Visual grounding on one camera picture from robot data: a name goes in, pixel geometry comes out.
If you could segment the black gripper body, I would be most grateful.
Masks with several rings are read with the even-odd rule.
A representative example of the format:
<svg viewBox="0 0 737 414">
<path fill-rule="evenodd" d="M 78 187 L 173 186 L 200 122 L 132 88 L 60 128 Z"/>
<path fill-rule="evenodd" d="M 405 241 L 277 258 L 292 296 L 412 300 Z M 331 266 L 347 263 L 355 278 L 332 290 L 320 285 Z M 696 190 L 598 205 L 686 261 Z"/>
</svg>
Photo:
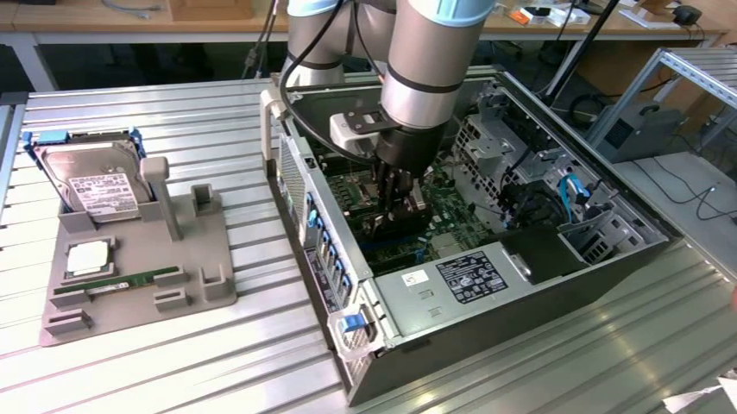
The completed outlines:
<svg viewBox="0 0 737 414">
<path fill-rule="evenodd" d="M 417 178 L 436 158 L 444 124 L 429 129 L 400 126 L 380 132 L 375 148 L 379 161 Z"/>
</svg>

